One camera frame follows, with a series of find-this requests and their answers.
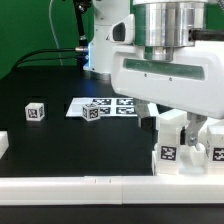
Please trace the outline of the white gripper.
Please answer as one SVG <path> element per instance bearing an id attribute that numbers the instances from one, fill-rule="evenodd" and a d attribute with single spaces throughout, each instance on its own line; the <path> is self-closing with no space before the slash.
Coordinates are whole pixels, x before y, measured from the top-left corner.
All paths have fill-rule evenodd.
<path id="1" fill-rule="evenodd" d="M 170 62 L 147 60 L 145 48 L 134 44 L 134 15 L 113 25 L 110 39 L 115 43 L 112 87 L 137 98 L 134 109 L 140 128 L 153 126 L 156 104 L 187 111 L 189 124 L 182 127 L 180 144 L 195 146 L 207 117 L 224 118 L 224 42 L 197 41 L 177 48 Z"/>

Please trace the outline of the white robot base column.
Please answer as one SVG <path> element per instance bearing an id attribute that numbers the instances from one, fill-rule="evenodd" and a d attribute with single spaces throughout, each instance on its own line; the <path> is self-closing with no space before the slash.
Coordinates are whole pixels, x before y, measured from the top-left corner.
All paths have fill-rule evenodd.
<path id="1" fill-rule="evenodd" d="M 109 80 L 114 47 L 133 41 L 134 16 L 130 6 L 130 0 L 93 0 L 94 36 L 88 44 L 88 63 L 84 66 L 90 77 Z"/>

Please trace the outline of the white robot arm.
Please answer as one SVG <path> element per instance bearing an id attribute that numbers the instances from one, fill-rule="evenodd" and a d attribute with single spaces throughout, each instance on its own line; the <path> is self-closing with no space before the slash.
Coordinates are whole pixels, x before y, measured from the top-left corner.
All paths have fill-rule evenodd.
<path id="1" fill-rule="evenodd" d="M 221 1 L 133 0 L 108 35 L 114 91 L 186 111 L 190 146 L 207 118 L 224 118 L 224 31 L 205 28 L 205 5 Z"/>

